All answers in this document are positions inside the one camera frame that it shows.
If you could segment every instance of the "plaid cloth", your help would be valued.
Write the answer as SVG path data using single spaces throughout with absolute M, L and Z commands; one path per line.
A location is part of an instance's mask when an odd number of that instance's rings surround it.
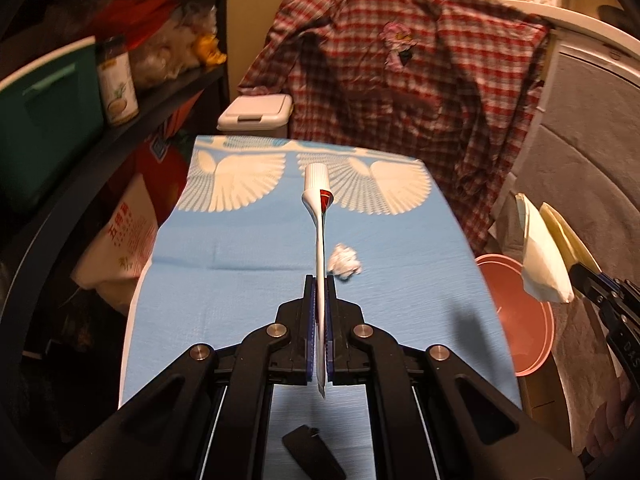
M 283 0 L 239 91 L 290 93 L 292 138 L 423 160 L 481 253 L 548 32 L 491 0 Z

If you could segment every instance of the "teal plastic container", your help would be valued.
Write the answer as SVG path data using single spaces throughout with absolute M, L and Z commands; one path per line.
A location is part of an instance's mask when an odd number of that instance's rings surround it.
M 0 81 L 0 187 L 9 206 L 35 208 L 103 128 L 94 38 Z

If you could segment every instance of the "table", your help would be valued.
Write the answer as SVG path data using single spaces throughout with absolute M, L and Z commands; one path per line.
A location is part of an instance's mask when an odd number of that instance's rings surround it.
M 188 185 L 158 233 L 132 303 L 122 401 L 190 345 L 239 343 L 301 298 L 314 273 L 315 227 L 302 204 L 303 168 L 328 165 L 335 202 L 327 253 L 358 251 L 360 275 L 339 298 L 400 344 L 449 346 L 520 405 L 494 305 L 455 218 L 421 162 L 362 148 L 260 137 L 199 137 Z M 363 386 L 276 386 L 265 479 L 305 479 L 281 437 L 320 429 L 350 479 L 374 478 Z

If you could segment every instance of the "silver bolt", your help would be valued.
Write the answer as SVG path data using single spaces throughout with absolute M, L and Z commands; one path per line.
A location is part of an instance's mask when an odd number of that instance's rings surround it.
M 271 337 L 282 337 L 287 333 L 287 327 L 281 323 L 271 323 L 267 327 L 267 334 Z
M 369 325 L 356 325 L 353 327 L 356 337 L 366 338 L 373 335 L 373 329 Z
M 436 345 L 429 348 L 429 355 L 436 359 L 436 361 L 446 361 L 449 359 L 451 352 L 446 346 Z
M 189 356 L 196 361 L 204 361 L 211 354 L 211 350 L 207 345 L 194 345 L 189 350 Z

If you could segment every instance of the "white container lid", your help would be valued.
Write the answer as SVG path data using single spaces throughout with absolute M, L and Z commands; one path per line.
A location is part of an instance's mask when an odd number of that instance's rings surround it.
M 289 122 L 293 99 L 286 94 L 242 95 L 218 118 L 222 132 L 274 130 Z

